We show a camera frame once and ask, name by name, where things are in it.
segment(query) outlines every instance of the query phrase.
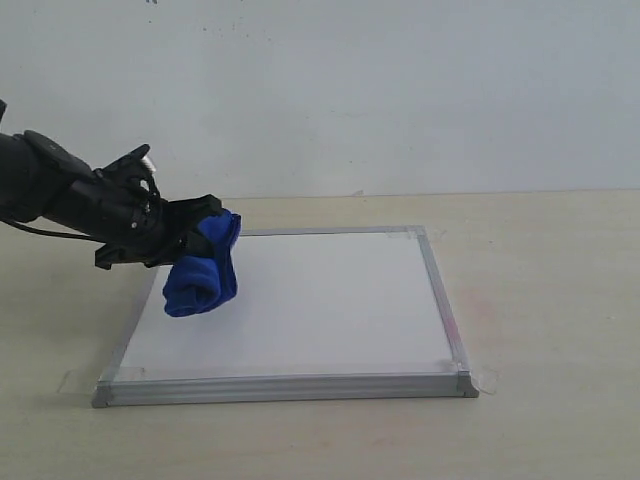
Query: whiteboard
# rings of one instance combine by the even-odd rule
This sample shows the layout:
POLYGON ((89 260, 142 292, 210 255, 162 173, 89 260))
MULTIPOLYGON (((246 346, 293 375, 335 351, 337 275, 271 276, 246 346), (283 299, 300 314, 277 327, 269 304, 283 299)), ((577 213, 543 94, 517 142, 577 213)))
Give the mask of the whiteboard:
POLYGON ((110 380, 458 375, 424 241, 412 229, 243 234, 237 297, 183 318, 163 310, 160 267, 110 380))
POLYGON ((0 2, 5 133, 169 198, 640 186, 640 9, 602 0, 0 2))

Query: white wall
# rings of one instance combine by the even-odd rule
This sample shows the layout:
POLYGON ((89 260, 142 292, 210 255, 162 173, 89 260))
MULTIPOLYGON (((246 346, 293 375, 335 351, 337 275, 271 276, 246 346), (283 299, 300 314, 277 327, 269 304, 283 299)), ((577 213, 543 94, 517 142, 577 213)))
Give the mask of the white wall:
POLYGON ((640 186, 634 0, 6 0, 3 131, 170 197, 640 186))

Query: folded cloth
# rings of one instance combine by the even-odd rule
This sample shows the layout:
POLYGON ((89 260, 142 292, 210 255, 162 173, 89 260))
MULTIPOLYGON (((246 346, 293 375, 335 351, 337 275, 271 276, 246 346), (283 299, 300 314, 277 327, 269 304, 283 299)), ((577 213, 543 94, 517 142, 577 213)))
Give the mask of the folded cloth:
POLYGON ((162 294, 164 311, 172 317, 205 313, 234 298, 238 292, 231 249, 240 234, 240 215, 224 210, 207 217, 198 229, 214 245, 214 258, 185 256, 171 271, 162 294))

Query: robotic arm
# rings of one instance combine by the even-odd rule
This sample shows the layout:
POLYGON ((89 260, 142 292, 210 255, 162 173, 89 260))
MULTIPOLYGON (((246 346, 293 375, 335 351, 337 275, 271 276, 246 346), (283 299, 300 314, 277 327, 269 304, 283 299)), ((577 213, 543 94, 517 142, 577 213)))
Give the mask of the robotic arm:
MULTIPOLYGON (((0 120, 6 106, 0 100, 0 120)), ((95 265, 105 270, 122 263, 171 265, 184 255, 212 258, 214 245, 197 225, 220 215, 222 203, 212 195, 164 200, 149 150, 141 145, 92 170, 40 133, 0 133, 0 221, 40 235, 103 243, 95 265), (81 234, 25 225, 39 217, 81 234)))

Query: blue towel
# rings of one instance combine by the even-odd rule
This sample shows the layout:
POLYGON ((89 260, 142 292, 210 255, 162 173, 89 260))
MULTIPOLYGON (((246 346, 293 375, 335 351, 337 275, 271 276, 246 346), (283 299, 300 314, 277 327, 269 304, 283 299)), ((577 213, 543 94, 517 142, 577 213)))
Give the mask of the blue towel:
POLYGON ((205 218, 198 228, 213 243, 215 258, 186 256, 173 265, 162 290, 164 311, 172 317, 209 312, 238 292, 231 249, 240 234, 240 215, 225 209, 220 216, 205 218))

